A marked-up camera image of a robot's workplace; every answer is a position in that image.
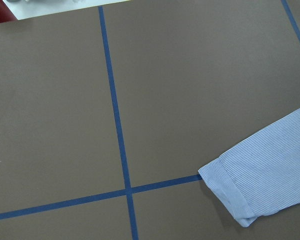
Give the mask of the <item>light blue striped shirt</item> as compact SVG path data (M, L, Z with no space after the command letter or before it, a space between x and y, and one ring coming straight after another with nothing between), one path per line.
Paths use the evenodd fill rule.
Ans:
M300 108L198 172L242 227L300 204Z

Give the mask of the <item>brown paper table cover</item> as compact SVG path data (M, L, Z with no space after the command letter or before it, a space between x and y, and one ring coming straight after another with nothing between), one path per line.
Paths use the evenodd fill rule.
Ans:
M300 0L131 0L0 24L0 240L300 240L198 169L300 108Z

